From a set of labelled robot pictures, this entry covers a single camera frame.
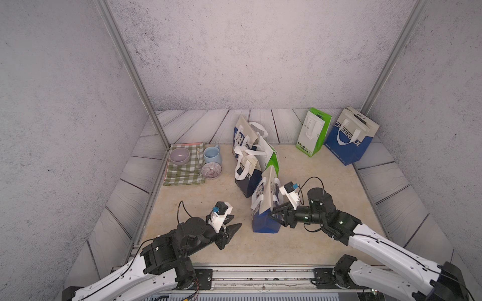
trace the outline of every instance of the beige floor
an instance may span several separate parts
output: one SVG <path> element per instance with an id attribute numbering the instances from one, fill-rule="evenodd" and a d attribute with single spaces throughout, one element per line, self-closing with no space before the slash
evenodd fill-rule
<path id="1" fill-rule="evenodd" d="M 276 145 L 280 157 L 279 178 L 303 184 L 311 176 L 320 177 L 325 189 L 333 196 L 336 208 L 358 217 L 380 234 L 382 228 L 352 165 L 344 166 L 326 147 L 308 157 L 294 145 Z M 220 251 L 216 245 L 206 247 L 191 256 L 194 263 L 219 264 L 319 264 L 333 265 L 343 254 L 356 256 L 365 263 L 379 264 L 372 257 L 329 238 L 323 232 L 309 233 L 302 224 L 295 229 L 283 228 L 277 234 L 253 233 L 251 228 L 251 199 L 246 199 L 234 183 L 235 159 L 231 145 L 221 145 L 223 171 L 219 178 L 206 180 L 201 185 L 163 186 L 149 217 L 144 239 L 162 235 L 175 229 L 176 210 L 184 200 L 193 216 L 205 217 L 217 201 L 228 201 L 235 215 L 231 223 L 242 223 L 231 242 Z M 319 187 L 320 181 L 311 179 L 303 191 Z M 187 214 L 181 209 L 179 220 Z M 317 226 L 309 225 L 308 229 Z"/>

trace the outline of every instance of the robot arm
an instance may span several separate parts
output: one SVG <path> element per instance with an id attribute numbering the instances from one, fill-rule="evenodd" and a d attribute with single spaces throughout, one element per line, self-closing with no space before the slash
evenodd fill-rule
<path id="1" fill-rule="evenodd" d="M 286 191 L 296 189 L 291 182 L 284 188 Z M 297 206 L 296 209 L 292 202 L 281 204 L 273 209 L 271 218 L 291 228 L 298 222 L 319 224 L 317 231 L 369 254 L 398 274 L 371 267 L 354 257 L 347 264 L 347 259 L 342 257 L 340 261 L 344 260 L 345 269 L 339 269 L 337 274 L 339 286 L 346 288 L 354 283 L 377 288 L 399 300 L 469 300 L 460 285 L 465 285 L 462 274 L 453 264 L 446 262 L 442 267 L 382 237 L 359 219 L 337 210 L 331 195 L 323 188 L 310 189 L 308 200 L 309 207 Z"/>
<path id="2" fill-rule="evenodd" d="M 233 218 L 231 210 L 229 203 L 217 202 L 205 220 L 191 217 L 152 239 L 134 259 L 96 283 L 66 288 L 62 301 L 112 301 L 118 297 L 136 301 L 156 292 L 188 288 L 196 278 L 189 256 L 213 242 L 224 249 L 241 228 L 240 223 L 225 226 Z"/>

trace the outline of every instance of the bowl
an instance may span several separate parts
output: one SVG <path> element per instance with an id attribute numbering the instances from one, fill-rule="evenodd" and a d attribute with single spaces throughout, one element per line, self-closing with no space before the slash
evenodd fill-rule
<path id="1" fill-rule="evenodd" d="M 221 174 L 221 165 L 216 162 L 209 162 L 206 163 L 202 168 L 201 168 L 201 174 L 207 179 L 207 180 L 214 180 L 215 178 L 219 177 Z"/>
<path id="2" fill-rule="evenodd" d="M 169 159 L 175 165 L 184 165 L 191 159 L 191 152 L 187 148 L 175 148 L 169 155 Z"/>

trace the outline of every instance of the checkered cloth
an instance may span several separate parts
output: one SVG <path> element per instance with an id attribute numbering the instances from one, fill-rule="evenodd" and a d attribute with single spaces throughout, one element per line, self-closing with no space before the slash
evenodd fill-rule
<path id="1" fill-rule="evenodd" d="M 174 144 L 171 146 L 171 151 L 179 147 L 187 148 L 191 152 L 191 160 L 180 166 L 175 165 L 169 160 L 164 185 L 191 185 L 204 183 L 201 169 L 196 169 L 197 164 L 204 164 L 204 143 Z"/>

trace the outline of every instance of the wall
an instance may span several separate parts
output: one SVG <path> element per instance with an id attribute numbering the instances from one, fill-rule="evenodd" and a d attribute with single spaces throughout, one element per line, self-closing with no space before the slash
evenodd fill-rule
<path id="1" fill-rule="evenodd" d="M 156 110 L 361 107 L 413 7 L 109 1 Z"/>
<path id="2" fill-rule="evenodd" d="M 0 299 L 51 300 L 147 114 L 93 1 L 2 1 L 0 37 Z"/>
<path id="3" fill-rule="evenodd" d="M 369 114 L 479 283 L 481 50 L 482 3 L 433 1 Z"/>

